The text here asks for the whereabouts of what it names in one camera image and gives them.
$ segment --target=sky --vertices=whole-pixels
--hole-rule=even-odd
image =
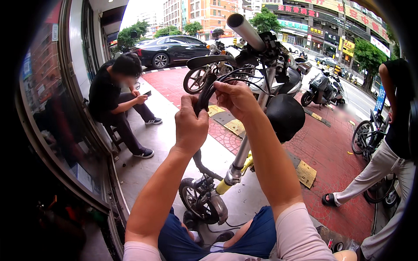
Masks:
[[[150,11],[155,2],[153,0],[129,0],[120,24],[120,30],[135,24],[137,22],[136,17],[140,13]]]

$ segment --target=white sleeve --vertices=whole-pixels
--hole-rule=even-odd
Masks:
[[[161,261],[160,252],[155,247],[142,242],[125,243],[123,261]]]
[[[276,220],[277,255],[286,261],[336,261],[321,239],[304,203],[285,209]]]

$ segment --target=white pants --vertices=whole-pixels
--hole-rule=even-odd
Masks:
[[[398,177],[402,191],[401,201],[389,223],[376,235],[364,239],[361,249],[366,259],[370,259],[374,255],[374,257],[377,257],[378,250],[383,249],[383,246],[394,233],[412,189],[415,166],[411,160],[399,158],[383,140],[373,153],[372,160],[350,185],[342,192],[333,193],[335,204],[341,206],[353,197],[362,194],[390,173],[395,173]]]

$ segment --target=black t-shirt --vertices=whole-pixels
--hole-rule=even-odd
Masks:
[[[112,82],[107,71],[107,68],[114,63],[115,60],[112,59],[103,64],[90,85],[89,108],[93,118],[99,121],[103,112],[114,110],[118,106],[120,87]]]
[[[411,109],[410,101],[414,98],[411,72],[408,63],[403,59],[383,63],[389,71],[389,76],[396,86],[396,115],[386,135],[386,143],[398,155],[409,160],[408,123]]]

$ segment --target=blue shorts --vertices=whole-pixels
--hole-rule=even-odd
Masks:
[[[275,243],[273,211],[270,206],[264,206],[255,215],[250,228],[237,243],[216,252],[239,253],[266,259]],[[167,261],[197,261],[211,253],[190,239],[187,230],[174,215],[173,208],[158,237],[158,249]]]

